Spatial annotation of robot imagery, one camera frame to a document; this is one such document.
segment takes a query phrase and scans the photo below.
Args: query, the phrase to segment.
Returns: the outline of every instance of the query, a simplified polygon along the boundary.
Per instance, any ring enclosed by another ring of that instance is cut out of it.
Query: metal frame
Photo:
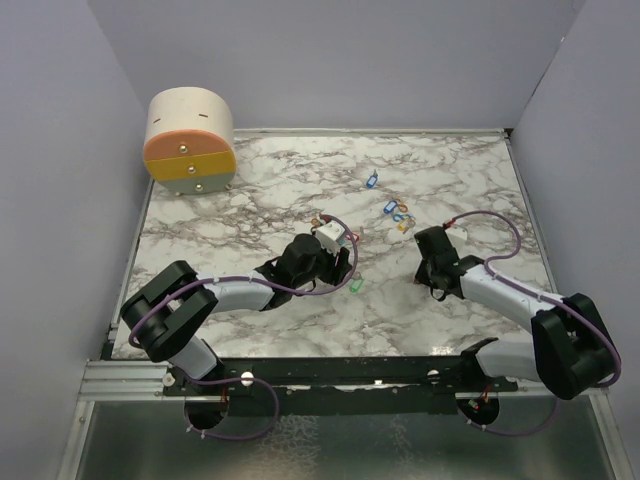
[[[291,136],[321,136],[321,135],[499,135],[506,144],[511,163],[513,165],[518,185],[522,191],[525,206],[533,225],[536,240],[540,247],[542,260],[549,278],[552,290],[557,291],[556,283],[551,273],[549,259],[546,252],[544,235],[539,228],[535,211],[531,205],[526,186],[518,169],[509,137],[503,129],[486,130],[422,130],[422,129],[239,129],[238,137],[255,136],[260,134],[279,134]],[[110,329],[117,329],[119,309],[127,293],[131,270],[135,261],[138,242],[149,207],[153,181],[149,182],[145,194],[145,203],[138,219],[135,237],[129,253],[125,277],[120,288],[117,304],[111,320]],[[78,403],[73,417],[73,424],[67,441],[58,480],[69,480],[77,477],[82,453],[87,440],[89,425],[94,411],[95,402],[110,401],[184,401],[186,397],[165,397],[162,395],[162,378],[169,365],[166,363],[154,364],[149,361],[125,360],[125,361],[90,361],[87,363],[85,375],[82,380]],[[457,398],[469,398],[478,392],[456,393]],[[614,475],[618,480],[632,480],[633,472],[629,459],[625,452],[620,432],[616,426],[615,418],[607,397],[606,389],[590,389],[582,395],[589,395],[596,417],[606,453],[612,466]],[[491,393],[493,397],[537,397],[548,396],[550,392],[544,386],[533,382],[519,382],[517,392]],[[220,401],[219,396],[189,396],[189,401]]]

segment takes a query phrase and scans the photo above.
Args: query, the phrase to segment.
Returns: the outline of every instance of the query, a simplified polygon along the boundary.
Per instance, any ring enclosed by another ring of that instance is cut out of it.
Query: white plastic part
[[[218,364],[211,349],[198,337],[191,337],[189,343],[169,359],[169,362],[181,368],[196,380],[204,377]]]
[[[231,110],[219,95],[205,88],[170,88],[153,97],[149,105],[145,145],[161,133],[176,130],[210,132],[233,149]]]
[[[212,313],[230,312],[231,310],[260,311],[267,306],[273,297],[273,289],[255,283],[255,279],[257,278],[266,280],[264,276],[255,270],[245,276],[249,277],[251,281],[222,282],[205,285],[206,288],[215,294],[218,300]]]
[[[518,283],[529,290],[535,291],[539,296],[539,290],[530,287],[527,284],[513,280],[506,275],[500,274],[501,277],[509,278],[509,280]],[[491,277],[484,269],[484,265],[477,265],[465,273],[460,278],[460,286],[464,298],[486,305],[487,307],[501,313],[509,320],[516,322],[527,332],[531,333],[531,319],[540,310],[551,310],[554,305],[539,301],[534,297],[520,293],[517,290],[505,285]],[[562,296],[554,293],[545,293],[545,295],[562,300]]]
[[[176,383],[176,379],[171,375],[171,373],[165,373],[164,377],[162,377],[162,385],[165,387],[171,387]]]
[[[485,345],[476,354],[478,364],[488,377],[515,377],[540,381],[536,369],[533,339],[510,342],[497,340]]]
[[[460,250],[467,243],[467,231],[455,225],[445,230],[451,245],[456,250]]]
[[[244,372],[242,375],[240,375],[240,378],[253,378],[253,373]],[[253,380],[242,380],[240,383],[245,387],[250,387],[251,385],[253,385]]]
[[[346,237],[346,232],[342,225],[337,222],[329,222],[326,225],[318,227],[316,230],[316,238],[320,241],[323,248],[337,255],[340,251],[340,242]]]

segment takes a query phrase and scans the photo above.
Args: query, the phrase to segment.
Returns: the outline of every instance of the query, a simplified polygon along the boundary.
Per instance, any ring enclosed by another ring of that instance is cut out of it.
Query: cable
[[[153,317],[156,313],[158,313],[160,310],[162,310],[164,307],[166,307],[169,304],[169,302],[175,300],[176,298],[179,298],[185,292],[188,292],[192,288],[196,288],[196,287],[199,287],[201,285],[206,285],[208,283],[253,282],[253,283],[258,283],[260,285],[264,285],[266,287],[271,287],[271,288],[282,290],[282,291],[285,291],[285,292],[288,292],[288,293],[292,293],[292,294],[298,295],[298,296],[304,296],[304,295],[312,295],[312,296],[326,295],[328,293],[333,293],[336,290],[339,290],[340,288],[344,287],[349,282],[349,280],[351,280],[351,277],[353,276],[354,272],[356,271],[356,266],[358,265],[358,245],[357,245],[357,242],[355,241],[355,236],[353,235],[353,232],[351,230],[349,230],[349,227],[347,226],[346,223],[344,223],[342,220],[340,220],[340,219],[338,219],[338,218],[336,218],[336,217],[334,217],[332,215],[323,215],[323,216],[328,218],[328,219],[330,219],[330,220],[335,221],[338,225],[340,225],[342,228],[344,228],[346,234],[349,236],[349,238],[351,240],[351,245],[353,246],[353,266],[351,267],[351,270],[349,270],[349,273],[347,273],[347,275],[344,277],[342,282],[340,282],[335,287],[331,287],[331,288],[328,288],[326,290],[320,290],[318,292],[316,292],[316,291],[307,291],[307,290],[296,290],[296,289],[293,289],[293,288],[285,287],[283,285],[278,285],[277,283],[269,282],[267,280],[262,280],[261,278],[250,278],[250,277],[247,277],[247,276],[229,276],[229,277],[220,277],[218,279],[216,279],[216,278],[204,278],[202,280],[196,280],[195,282],[191,282],[190,284],[185,285],[184,287],[176,290],[171,295],[168,295],[164,300],[162,300],[155,307],[153,307],[149,311],[149,313],[147,313],[144,317],[142,317],[140,319],[140,321],[138,323],[136,323],[135,326],[131,329],[131,333],[129,334],[129,345],[131,345],[134,348],[142,348],[141,345],[138,343],[138,341],[136,339],[136,336],[138,335],[138,332],[140,332],[140,329],[142,327],[144,327],[144,325],[149,321],[149,319],[151,317]]]
[[[256,382],[264,386],[267,390],[269,390],[269,393],[273,397],[273,417],[271,417],[271,420],[269,420],[269,423],[267,424],[266,427],[264,427],[262,430],[256,433],[252,433],[250,435],[225,435],[223,433],[215,433],[215,432],[209,432],[207,430],[201,430],[199,428],[194,427],[191,424],[191,420],[189,419],[189,414],[187,413],[187,409],[185,408],[184,418],[189,424],[189,429],[187,431],[193,430],[199,433],[200,435],[204,435],[205,437],[218,438],[220,440],[245,441],[245,440],[255,440],[257,438],[263,437],[267,433],[269,433],[269,431],[273,427],[275,427],[278,421],[278,415],[280,414],[280,400],[278,400],[278,393],[275,391],[275,389],[271,385],[269,385],[269,383],[265,382],[261,378],[254,377],[254,378],[247,379],[247,378],[236,377],[236,378],[225,378],[224,380],[197,380],[195,378],[191,378],[190,376],[188,376],[184,372],[184,370],[182,371],[182,373],[184,374],[187,380],[189,380],[191,383],[195,383],[196,385],[213,386],[213,385],[227,385],[229,383],[238,383],[238,382],[247,382],[247,381]]]
[[[554,420],[558,416],[558,411],[560,410],[560,400],[557,397],[554,397],[554,399],[555,399],[555,403],[553,404],[553,410],[551,411],[551,413],[549,414],[549,416],[544,422],[542,422],[537,427],[530,428],[529,430],[522,430],[519,432],[510,432],[508,430],[500,430],[497,428],[487,427],[486,425],[480,425],[479,423],[476,423],[473,420],[470,420],[459,408],[458,408],[458,413],[466,419],[466,423],[468,425],[478,430],[482,430],[483,432],[492,433],[494,435],[498,435],[501,437],[527,437],[529,435],[534,435],[538,432],[541,432],[542,430],[544,430],[554,422]]]
[[[489,275],[491,275],[496,280],[499,280],[500,282],[504,283],[505,285],[508,285],[509,287],[511,287],[511,288],[521,292],[521,293],[524,293],[525,295],[528,295],[530,297],[533,297],[533,298],[537,299],[538,298],[538,292],[536,292],[534,290],[531,290],[531,289],[529,289],[529,288],[527,288],[527,287],[525,287],[523,285],[520,285],[519,283],[516,283],[516,282],[512,281],[509,278],[503,277],[502,275],[500,275],[498,272],[496,272],[491,267],[491,262],[493,262],[494,260],[507,260],[509,258],[515,257],[518,254],[518,252],[520,252],[520,249],[522,247],[522,237],[520,236],[520,232],[518,231],[518,228],[515,226],[515,224],[511,220],[509,220],[507,217],[505,217],[504,215],[501,215],[499,213],[492,212],[490,210],[473,210],[471,212],[466,212],[466,213],[462,213],[460,215],[456,215],[449,222],[445,223],[445,226],[451,226],[457,220],[459,220],[461,218],[464,218],[464,217],[468,217],[470,215],[491,215],[491,216],[499,218],[500,220],[503,220],[504,222],[507,223],[507,225],[509,225],[509,228],[511,228],[511,231],[513,232],[513,234],[516,237],[516,246],[515,246],[514,250],[511,253],[508,253],[508,254],[493,255],[493,256],[487,258],[484,261],[484,269],[487,271],[487,273]],[[550,303],[550,304],[552,304],[552,305],[564,310],[566,313],[568,313],[573,318],[578,320],[591,333],[593,333],[598,338],[598,340],[600,340],[602,342],[602,344],[605,346],[605,348],[607,350],[609,350],[609,353],[613,357],[614,373],[613,373],[613,375],[611,376],[611,378],[609,380],[606,380],[606,381],[604,381],[602,383],[598,383],[596,385],[596,387],[598,387],[598,388],[606,388],[606,387],[610,387],[611,385],[616,383],[618,381],[618,379],[620,378],[620,375],[622,373],[622,360],[620,358],[620,355],[616,351],[616,348],[611,343],[611,341],[600,330],[598,330],[597,327],[595,327],[591,322],[589,322],[589,320],[584,318],[582,315],[580,315],[578,312],[576,312],[573,308],[569,307],[568,305],[565,305],[563,302],[561,302],[559,300],[556,300],[555,298],[549,297],[548,295],[545,295],[544,293],[540,294],[539,298],[541,300],[544,300],[547,303]]]
[[[611,376],[611,378],[609,380],[604,381],[604,382],[598,383],[596,385],[596,387],[606,388],[606,387],[610,387],[611,385],[616,383],[618,381],[618,379],[620,378],[620,375],[622,373],[622,361],[621,361],[620,355],[616,351],[616,349],[613,346],[613,344],[611,343],[611,341],[600,330],[598,330],[591,322],[589,322],[586,318],[584,318],[581,314],[576,312],[574,309],[572,309],[568,305],[565,305],[561,301],[556,300],[555,298],[549,297],[548,295],[545,295],[545,294],[540,294],[538,296],[538,293],[535,292],[534,290],[531,290],[531,289],[529,289],[529,288],[527,288],[527,287],[525,287],[523,285],[520,285],[520,284],[510,280],[509,278],[503,277],[502,275],[500,275],[498,272],[496,272],[491,267],[491,262],[493,262],[494,260],[507,260],[507,259],[513,258],[520,252],[520,249],[522,248],[522,237],[520,236],[520,232],[518,231],[518,227],[516,227],[516,225],[510,219],[508,219],[504,215],[501,215],[501,214],[499,214],[497,212],[492,212],[491,210],[473,210],[473,211],[470,211],[470,212],[462,213],[460,215],[456,215],[455,217],[453,217],[448,222],[445,222],[444,227],[445,228],[449,228],[457,220],[459,220],[461,218],[469,217],[471,215],[490,215],[490,216],[499,218],[500,220],[504,221],[507,225],[509,225],[509,228],[513,232],[513,234],[515,236],[515,239],[516,239],[516,246],[515,246],[515,248],[513,249],[512,252],[507,253],[507,254],[502,254],[502,255],[492,255],[491,257],[487,258],[484,261],[484,269],[486,270],[486,272],[489,275],[491,275],[493,278],[495,278],[496,280],[504,283],[505,285],[508,285],[509,287],[511,287],[511,288],[521,292],[521,293],[524,293],[525,295],[528,295],[528,296],[536,298],[536,299],[540,298],[541,300],[544,300],[545,302],[550,303],[550,304],[552,304],[552,305],[564,310],[566,313],[568,313],[573,318],[578,320],[587,329],[589,329],[589,331],[592,332],[598,338],[598,340],[600,340],[602,342],[602,344],[606,347],[606,349],[609,351],[609,353],[613,357],[613,361],[614,361],[614,373]],[[558,398],[556,398],[555,399],[555,405],[553,407],[553,411],[551,412],[551,414],[547,417],[547,419],[544,422],[542,422],[537,427],[531,428],[529,430],[524,430],[524,431],[521,431],[521,432],[508,432],[508,431],[504,431],[504,430],[493,429],[493,428],[487,427],[486,425],[479,425],[479,424],[477,424],[477,423],[475,423],[475,422],[473,422],[471,420],[468,420],[467,423],[469,423],[469,425],[471,425],[474,428],[477,428],[477,429],[482,430],[482,431],[486,431],[488,433],[493,433],[495,435],[500,435],[500,436],[503,436],[503,437],[523,437],[523,436],[528,436],[528,435],[533,435],[535,433],[538,433],[538,432],[544,430],[547,426],[549,426],[555,420],[555,418],[556,418],[556,416],[558,414],[559,406],[560,406],[560,400]],[[458,409],[458,413],[460,413],[462,416],[467,418],[460,409]]]

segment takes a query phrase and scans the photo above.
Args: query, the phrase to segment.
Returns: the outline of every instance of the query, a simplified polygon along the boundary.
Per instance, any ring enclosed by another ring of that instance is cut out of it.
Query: marble surface
[[[420,255],[412,234],[456,213],[492,209],[523,235],[516,258],[500,270],[549,288],[522,192],[501,135],[255,136],[236,140],[234,189],[174,197],[153,188],[128,296],[174,260],[201,274],[244,274],[278,256],[310,219],[326,212],[361,236],[358,271],[365,283],[319,297],[294,298],[269,312],[239,310],[207,319],[198,335],[225,357],[323,357],[457,354],[489,336],[528,334],[499,314],[450,297],[436,302],[413,275]],[[375,188],[364,183],[376,169]],[[382,212],[400,198],[417,226],[403,235]],[[461,256],[512,248],[506,226],[484,217],[461,222]],[[120,323],[113,358],[144,358]]]

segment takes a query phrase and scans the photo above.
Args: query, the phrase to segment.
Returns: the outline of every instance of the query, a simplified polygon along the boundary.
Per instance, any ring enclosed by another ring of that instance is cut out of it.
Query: gray floor
[[[496,426],[533,426],[551,405],[549,398],[504,399]],[[259,427],[255,419],[233,420],[226,430]],[[79,478],[614,478],[587,398],[563,403],[542,433],[516,439],[476,431],[458,416],[426,414],[283,417],[269,436],[248,443],[201,440],[185,428],[181,402],[97,404]]]

